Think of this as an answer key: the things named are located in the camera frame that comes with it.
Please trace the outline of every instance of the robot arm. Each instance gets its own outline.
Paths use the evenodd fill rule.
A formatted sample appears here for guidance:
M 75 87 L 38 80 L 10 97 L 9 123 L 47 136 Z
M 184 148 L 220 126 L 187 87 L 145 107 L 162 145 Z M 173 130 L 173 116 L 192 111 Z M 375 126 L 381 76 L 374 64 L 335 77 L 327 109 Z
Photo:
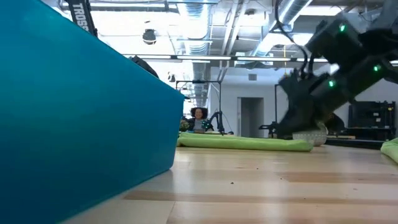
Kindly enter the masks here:
M 65 0 L 69 5 L 69 10 L 72 14 L 73 22 L 82 29 L 89 32 L 91 35 L 98 37 L 97 29 L 94 26 L 93 18 L 91 16 L 90 0 Z M 148 65 L 143 59 L 138 56 L 129 58 L 132 62 L 138 64 L 147 72 L 151 73 L 156 78 L 159 78 L 155 70 Z
M 337 117 L 334 110 L 354 102 L 358 94 L 382 78 L 398 83 L 398 72 L 390 63 L 398 58 L 397 6 L 396 0 L 384 1 L 378 20 L 362 34 L 344 13 L 322 22 L 306 47 L 316 57 L 338 64 L 339 69 L 319 76 L 294 70 L 279 81 L 289 108 L 277 125 L 278 137 L 316 129 L 318 123 L 335 124 L 330 121 Z
M 213 119 L 217 120 L 217 129 L 221 134 L 224 134 L 225 130 L 224 130 L 224 126 L 223 126 L 223 112 L 221 111 L 216 111 L 209 120 L 203 121 L 202 123 L 202 127 L 205 130 L 209 130 L 209 129 L 213 129 L 213 125 L 211 124 L 211 122 L 213 121 Z

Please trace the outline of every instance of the laboratory room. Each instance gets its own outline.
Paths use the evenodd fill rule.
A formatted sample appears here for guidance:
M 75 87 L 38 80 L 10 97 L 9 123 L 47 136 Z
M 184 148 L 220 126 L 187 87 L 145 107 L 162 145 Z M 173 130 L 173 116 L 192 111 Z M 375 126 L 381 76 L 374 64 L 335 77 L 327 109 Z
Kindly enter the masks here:
M 0 223 L 398 223 L 397 20 L 396 0 L 4 1 Z

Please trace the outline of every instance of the person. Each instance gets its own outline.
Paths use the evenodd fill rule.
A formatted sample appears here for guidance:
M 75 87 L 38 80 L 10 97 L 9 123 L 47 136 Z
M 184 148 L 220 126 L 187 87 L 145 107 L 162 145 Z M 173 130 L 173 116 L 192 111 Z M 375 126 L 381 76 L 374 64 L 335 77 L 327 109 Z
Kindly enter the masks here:
M 205 129 L 202 127 L 202 122 L 207 119 L 208 110 L 207 108 L 192 108 L 191 119 L 188 119 L 189 128 L 187 131 L 193 131 L 194 133 L 204 133 L 213 129 Z

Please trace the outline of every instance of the security camera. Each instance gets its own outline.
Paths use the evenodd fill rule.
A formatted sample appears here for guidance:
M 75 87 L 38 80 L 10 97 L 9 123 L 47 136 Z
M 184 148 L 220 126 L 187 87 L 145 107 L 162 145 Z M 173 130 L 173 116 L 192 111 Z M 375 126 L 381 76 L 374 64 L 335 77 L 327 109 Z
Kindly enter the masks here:
M 169 72 L 169 77 L 167 77 L 169 82 L 175 82 L 175 75 Z
M 146 29 L 142 35 L 142 40 L 147 45 L 156 44 L 156 35 L 154 29 Z

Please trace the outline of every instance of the white bowl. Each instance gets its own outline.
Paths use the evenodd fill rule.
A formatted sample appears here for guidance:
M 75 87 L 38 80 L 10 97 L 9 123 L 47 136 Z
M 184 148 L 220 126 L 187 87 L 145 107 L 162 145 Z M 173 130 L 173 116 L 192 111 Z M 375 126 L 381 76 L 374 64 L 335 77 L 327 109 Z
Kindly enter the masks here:
M 321 146 L 324 143 L 326 143 L 328 130 L 324 124 L 319 124 L 318 127 L 319 127 L 318 130 L 301 131 L 293 133 L 293 139 L 305 140 L 311 143 L 313 146 Z

